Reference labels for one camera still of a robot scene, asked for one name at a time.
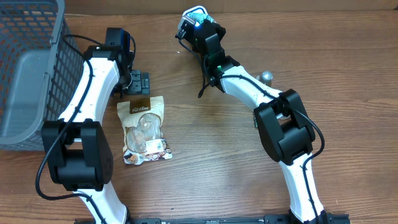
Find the mint green wet wipes pack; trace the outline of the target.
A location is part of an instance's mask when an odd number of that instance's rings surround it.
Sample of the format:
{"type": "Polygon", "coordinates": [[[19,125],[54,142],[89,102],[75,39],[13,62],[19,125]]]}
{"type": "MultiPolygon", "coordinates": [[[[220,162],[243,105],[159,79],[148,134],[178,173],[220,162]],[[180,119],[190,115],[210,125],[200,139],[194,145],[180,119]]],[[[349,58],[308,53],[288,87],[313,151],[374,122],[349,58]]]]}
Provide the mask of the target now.
{"type": "Polygon", "coordinates": [[[192,12],[189,17],[195,21],[195,26],[199,26],[205,20],[209,20],[210,22],[215,22],[215,20],[209,16],[208,14],[192,12]]]}

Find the brown snack packet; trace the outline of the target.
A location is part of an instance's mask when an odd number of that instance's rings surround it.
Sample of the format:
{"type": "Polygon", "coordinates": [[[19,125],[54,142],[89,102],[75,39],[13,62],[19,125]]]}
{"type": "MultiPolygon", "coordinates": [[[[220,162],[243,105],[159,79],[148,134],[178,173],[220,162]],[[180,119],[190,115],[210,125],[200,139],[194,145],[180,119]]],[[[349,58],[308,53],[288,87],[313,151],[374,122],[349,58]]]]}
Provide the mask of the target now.
{"type": "Polygon", "coordinates": [[[123,159],[125,164],[172,158],[164,134],[164,97],[155,96],[117,104],[117,112],[124,131],[123,159]]]}

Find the yellow oil bottle silver cap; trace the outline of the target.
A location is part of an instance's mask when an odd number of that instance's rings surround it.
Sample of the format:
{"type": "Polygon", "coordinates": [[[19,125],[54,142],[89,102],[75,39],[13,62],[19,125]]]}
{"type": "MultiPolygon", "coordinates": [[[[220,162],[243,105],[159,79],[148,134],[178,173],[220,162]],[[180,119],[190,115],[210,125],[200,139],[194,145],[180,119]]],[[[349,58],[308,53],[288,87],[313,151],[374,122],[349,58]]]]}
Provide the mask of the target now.
{"type": "Polygon", "coordinates": [[[261,83],[265,84],[266,86],[272,86],[273,74],[270,71],[263,71],[259,72],[256,79],[259,80],[261,83]]]}

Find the teal Kleenex tissue pack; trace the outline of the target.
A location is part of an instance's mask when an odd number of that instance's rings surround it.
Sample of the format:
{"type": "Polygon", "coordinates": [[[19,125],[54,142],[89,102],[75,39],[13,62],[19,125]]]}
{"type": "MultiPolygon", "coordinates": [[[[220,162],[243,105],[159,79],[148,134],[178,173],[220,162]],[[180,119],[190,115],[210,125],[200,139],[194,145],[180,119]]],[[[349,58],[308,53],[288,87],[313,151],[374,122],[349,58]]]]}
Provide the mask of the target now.
{"type": "Polygon", "coordinates": [[[253,113],[253,120],[254,120],[254,127],[257,129],[257,128],[258,128],[258,125],[257,125],[256,116],[255,116],[254,113],[253,113]]]}

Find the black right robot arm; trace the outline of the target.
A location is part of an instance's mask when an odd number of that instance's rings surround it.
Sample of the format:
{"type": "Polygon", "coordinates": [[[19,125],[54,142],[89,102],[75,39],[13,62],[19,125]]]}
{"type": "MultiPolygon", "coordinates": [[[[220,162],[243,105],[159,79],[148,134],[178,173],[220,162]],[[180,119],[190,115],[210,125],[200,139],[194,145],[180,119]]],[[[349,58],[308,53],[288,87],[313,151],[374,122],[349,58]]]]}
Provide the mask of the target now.
{"type": "Polygon", "coordinates": [[[268,156],[279,163],[290,196],[292,223],[325,223],[312,172],[313,142],[324,137],[308,117],[301,97],[293,89],[273,89],[248,74],[234,58],[226,55],[221,40],[226,31],[216,22],[204,19],[185,24],[183,39],[203,72],[203,88],[217,87],[242,101],[254,113],[261,144],[268,156]]]}

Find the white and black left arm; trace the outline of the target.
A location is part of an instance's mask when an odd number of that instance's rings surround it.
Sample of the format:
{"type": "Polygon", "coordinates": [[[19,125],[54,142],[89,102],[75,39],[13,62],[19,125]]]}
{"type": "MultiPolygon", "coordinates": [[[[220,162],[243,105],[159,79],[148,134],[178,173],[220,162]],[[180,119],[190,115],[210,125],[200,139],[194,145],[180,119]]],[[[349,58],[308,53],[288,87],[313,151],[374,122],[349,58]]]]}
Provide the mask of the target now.
{"type": "Polygon", "coordinates": [[[130,76],[129,46],[92,45],[83,53],[83,71],[71,102],[41,129],[45,157],[35,188],[46,200],[79,197],[94,223],[130,223],[130,213],[111,183],[113,154],[101,126],[116,85],[130,76]]]}

